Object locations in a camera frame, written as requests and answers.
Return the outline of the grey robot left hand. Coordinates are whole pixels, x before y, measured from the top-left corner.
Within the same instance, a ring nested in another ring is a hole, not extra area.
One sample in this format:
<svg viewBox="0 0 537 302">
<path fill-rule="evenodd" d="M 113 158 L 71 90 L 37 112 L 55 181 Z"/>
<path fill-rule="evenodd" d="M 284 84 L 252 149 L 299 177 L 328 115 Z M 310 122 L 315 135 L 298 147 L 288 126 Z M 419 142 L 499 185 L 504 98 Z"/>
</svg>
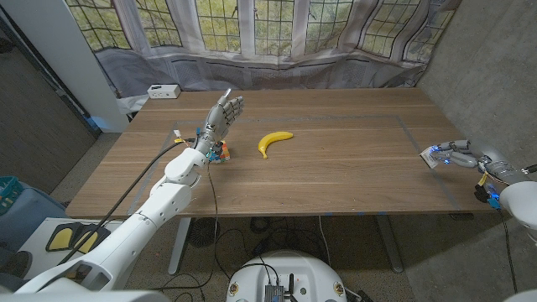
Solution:
<svg viewBox="0 0 537 302">
<path fill-rule="evenodd" d="M 209 111 L 194 149 L 207 154 L 215 144 L 222 141 L 229 127 L 242 114 L 245 101 L 242 96 L 230 99 L 232 89 L 228 88 Z"/>
</svg>

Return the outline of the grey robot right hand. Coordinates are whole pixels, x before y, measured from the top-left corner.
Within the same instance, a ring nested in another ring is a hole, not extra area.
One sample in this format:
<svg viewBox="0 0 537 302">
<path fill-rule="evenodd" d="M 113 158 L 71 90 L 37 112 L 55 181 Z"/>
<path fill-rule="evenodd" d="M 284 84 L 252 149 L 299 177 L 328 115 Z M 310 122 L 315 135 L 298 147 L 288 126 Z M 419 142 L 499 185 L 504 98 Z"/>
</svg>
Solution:
<svg viewBox="0 0 537 302">
<path fill-rule="evenodd" d="M 530 177 L 516 169 L 498 149 L 481 140 L 452 140 L 431 146 L 428 153 L 437 161 L 478 168 L 506 185 L 530 181 Z"/>
</svg>

